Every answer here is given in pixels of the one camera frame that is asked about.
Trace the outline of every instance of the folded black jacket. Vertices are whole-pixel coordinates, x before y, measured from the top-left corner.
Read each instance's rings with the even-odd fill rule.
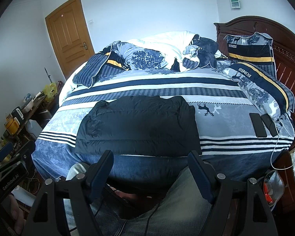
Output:
[[[75,152],[158,157],[186,157],[201,153],[195,108],[181,96],[147,96],[99,101],[84,117]]]

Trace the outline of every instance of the human hand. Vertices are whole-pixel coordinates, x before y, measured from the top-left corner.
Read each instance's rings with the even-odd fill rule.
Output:
[[[17,234],[21,234],[26,220],[24,219],[23,211],[19,208],[18,203],[13,195],[8,196],[10,198],[10,210],[7,210],[15,220],[14,231]]]

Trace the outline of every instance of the person's leg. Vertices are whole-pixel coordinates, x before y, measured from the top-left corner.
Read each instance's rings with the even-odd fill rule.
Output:
[[[87,165],[86,163],[74,164],[70,168],[66,180],[73,179],[79,173],[85,173],[88,168],[89,168],[89,165]],[[123,227],[123,224],[126,221],[124,219],[120,219],[112,211],[112,209],[109,208],[108,206],[109,203],[106,203],[106,201],[104,201],[104,198],[106,200],[107,198],[110,197],[108,196],[109,195],[108,191],[109,189],[104,188],[103,189],[104,195],[102,193],[101,198],[95,199],[94,202],[91,204],[92,212],[93,214],[96,214],[96,221],[104,236],[115,235],[118,231],[121,230],[121,228]],[[76,223],[72,213],[71,202],[69,199],[64,199],[64,204],[65,204],[65,212],[66,212],[69,230],[71,230],[76,227]],[[79,235],[79,234],[77,230],[74,230],[71,233],[71,235]]]
[[[189,168],[182,170],[159,206],[128,220],[121,235],[188,236],[198,235],[211,205],[202,198]]]

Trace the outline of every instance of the black smartphone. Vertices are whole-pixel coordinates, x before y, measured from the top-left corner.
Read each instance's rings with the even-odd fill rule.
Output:
[[[267,113],[261,116],[261,119],[267,129],[270,131],[271,136],[277,136],[277,129],[275,127],[274,121]]]
[[[267,137],[266,129],[262,123],[261,116],[258,113],[250,113],[249,114],[252,126],[254,127],[254,132],[257,137]]]

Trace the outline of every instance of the door panel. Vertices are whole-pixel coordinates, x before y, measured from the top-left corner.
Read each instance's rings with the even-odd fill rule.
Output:
[[[59,65],[68,79],[81,64],[94,55],[81,0],[65,2],[45,20]]]

